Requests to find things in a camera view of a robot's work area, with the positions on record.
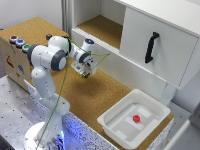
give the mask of black handle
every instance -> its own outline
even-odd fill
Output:
[[[156,32],[153,32],[153,36],[149,40],[149,45],[148,45],[147,53],[146,53],[146,56],[145,56],[145,63],[146,64],[148,64],[150,61],[153,60],[153,57],[151,57],[151,53],[152,53],[152,49],[153,49],[153,45],[154,45],[154,40],[158,37],[159,37],[159,34],[156,33]]]

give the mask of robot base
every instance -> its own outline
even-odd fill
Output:
[[[34,140],[34,138],[36,137],[37,133],[39,132],[39,130],[42,128],[43,125],[44,122],[35,124],[26,132],[24,137],[24,150],[36,150],[37,142]],[[49,150],[49,147],[47,146],[44,148],[38,147],[37,150]]]

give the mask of shelf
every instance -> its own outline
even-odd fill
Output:
[[[77,28],[80,28],[83,31],[116,47],[117,49],[120,49],[123,26],[115,23],[114,21],[111,21],[103,16],[98,16],[78,25]]]

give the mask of cabinet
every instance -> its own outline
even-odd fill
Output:
[[[180,0],[74,0],[72,8],[72,38],[77,34],[90,37],[104,49],[131,62],[132,66],[148,72],[149,76],[154,75],[181,89],[200,69],[200,22],[196,19],[200,16],[200,6]],[[99,15],[112,23],[96,19]],[[154,32],[159,37],[154,40],[153,60],[145,63]],[[102,67],[112,77],[124,68],[130,76],[136,74],[120,64],[120,59],[115,64],[118,65],[116,69],[109,68],[112,61],[116,62],[110,60]]]

